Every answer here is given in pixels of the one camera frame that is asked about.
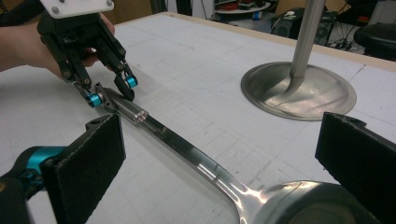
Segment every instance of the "blue joint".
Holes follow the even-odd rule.
[[[34,169],[41,175],[40,163],[49,157],[59,155],[65,147],[41,147],[29,158],[26,169]]]
[[[102,100],[100,99],[100,97],[97,93],[88,94],[87,102],[91,107],[97,107],[102,104]]]
[[[128,82],[129,88],[133,88],[133,87],[137,86],[136,79],[134,79],[133,77],[125,78],[125,81]]]

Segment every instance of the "metal ladle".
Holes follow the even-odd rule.
[[[379,223],[339,185],[296,181],[269,189],[250,189],[147,111],[111,89],[105,91],[122,116],[168,145],[231,200],[241,224]]]
[[[243,93],[258,108],[288,119],[319,120],[345,114],[356,92],[332,71],[308,65],[325,0],[307,0],[292,63],[266,63],[243,76]]]

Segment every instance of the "white robot part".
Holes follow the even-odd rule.
[[[40,0],[54,19],[62,19],[109,11],[114,8],[111,0]]]

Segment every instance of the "table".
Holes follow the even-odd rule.
[[[252,189],[293,180],[336,183],[314,158],[320,122],[282,119],[240,90],[250,68],[291,62],[295,41],[162,13],[117,26],[139,80],[135,102]],[[314,46],[309,63],[348,80],[349,116],[396,142],[396,63]],[[93,82],[114,88],[101,64]],[[68,146],[104,116],[50,72],[18,67],[0,75],[0,172],[32,146]],[[88,223],[238,223],[233,205],[149,134],[122,119],[127,159]],[[36,223],[56,223],[47,193],[29,201]]]

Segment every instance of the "round metal base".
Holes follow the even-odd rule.
[[[356,92],[342,77],[308,65],[303,77],[290,76],[291,63],[256,66],[242,78],[242,91],[258,108],[287,119],[320,120],[323,112],[345,114]]]

